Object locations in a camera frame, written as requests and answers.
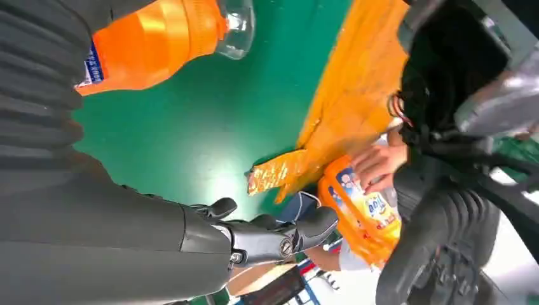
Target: bottle label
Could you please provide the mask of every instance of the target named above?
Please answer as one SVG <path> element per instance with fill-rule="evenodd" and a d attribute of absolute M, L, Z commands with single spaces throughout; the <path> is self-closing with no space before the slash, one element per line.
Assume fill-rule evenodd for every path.
<path fill-rule="evenodd" d="M 351 167 L 340 171 L 336 178 L 352 201 L 363 198 L 364 191 Z"/>
<path fill-rule="evenodd" d="M 337 192 L 335 192 L 335 189 L 332 186 L 330 186 L 327 188 L 327 190 L 329 191 L 329 194 L 331 195 L 335 203 L 337 203 L 339 207 L 342 207 L 343 199 L 339 196 L 339 194 L 337 194 Z"/>
<path fill-rule="evenodd" d="M 369 216 L 377 221 L 378 225 L 376 227 L 380 230 L 397 220 L 393 208 L 388 205 L 380 193 L 368 195 L 365 205 L 369 211 Z"/>
<path fill-rule="evenodd" d="M 93 41 L 84 65 L 86 68 L 86 78 L 82 83 L 77 85 L 77 87 L 99 84 L 105 79 L 103 68 L 101 67 L 101 61 L 99 60 L 99 56 L 97 55 L 97 50 Z"/>

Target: wire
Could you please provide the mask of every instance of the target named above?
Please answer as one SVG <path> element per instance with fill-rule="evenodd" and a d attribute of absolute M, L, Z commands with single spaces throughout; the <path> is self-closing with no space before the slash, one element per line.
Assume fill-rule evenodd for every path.
<path fill-rule="evenodd" d="M 411 127 L 414 125 L 412 121 L 404 114 L 403 108 L 404 101 L 400 97 L 399 93 L 393 93 L 388 99 L 388 110 L 391 116 L 400 118 L 403 122 L 407 123 Z"/>

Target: floor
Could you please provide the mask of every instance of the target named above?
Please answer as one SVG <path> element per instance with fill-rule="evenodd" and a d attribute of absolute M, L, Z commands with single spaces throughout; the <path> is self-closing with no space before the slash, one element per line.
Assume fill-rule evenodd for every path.
<path fill-rule="evenodd" d="M 276 191 L 249 198 L 244 173 L 293 149 L 350 3 L 255 1 L 246 58 L 199 58 L 149 90 L 86 98 L 78 149 L 142 193 L 187 205 L 229 196 L 235 218 L 278 213 Z"/>

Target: person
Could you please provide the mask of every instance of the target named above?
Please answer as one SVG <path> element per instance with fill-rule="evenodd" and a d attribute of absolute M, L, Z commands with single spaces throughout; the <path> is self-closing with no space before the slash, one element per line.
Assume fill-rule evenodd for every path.
<path fill-rule="evenodd" d="M 399 134 L 402 124 L 392 125 L 386 133 L 386 142 L 377 141 L 353 158 L 352 167 L 365 194 L 391 189 L 395 172 L 407 161 L 407 146 Z M 314 247 L 305 251 L 305 254 L 324 271 L 370 268 L 361 257 L 352 252 L 346 240 L 343 240 L 340 252 L 328 252 L 322 247 Z"/>

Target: orange soda bottle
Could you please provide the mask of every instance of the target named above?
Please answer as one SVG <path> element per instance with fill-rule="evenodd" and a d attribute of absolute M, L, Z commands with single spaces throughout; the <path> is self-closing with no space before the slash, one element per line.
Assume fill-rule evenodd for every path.
<path fill-rule="evenodd" d="M 82 95 L 141 90 L 215 52 L 244 57 L 254 37 L 252 0 L 156 0 L 93 36 Z"/>
<path fill-rule="evenodd" d="M 378 266 L 383 265 L 399 242 L 401 221 L 396 209 L 388 204 L 381 193 L 364 194 L 351 167 L 349 156 L 333 161 L 325 169 L 322 180 L 325 182 L 320 182 L 319 187 L 322 185 L 331 187 L 335 194 L 332 198 L 328 198 L 321 193 L 322 204 L 337 211 L 339 225 L 342 222 L 348 223 L 346 226 L 359 223 L 369 237 L 358 239 L 355 237 L 357 231 L 339 230 L 350 244 L 350 248 L 369 264 L 373 262 Z M 360 247 L 369 249 L 369 259 L 366 259 L 361 251 L 356 250 Z"/>

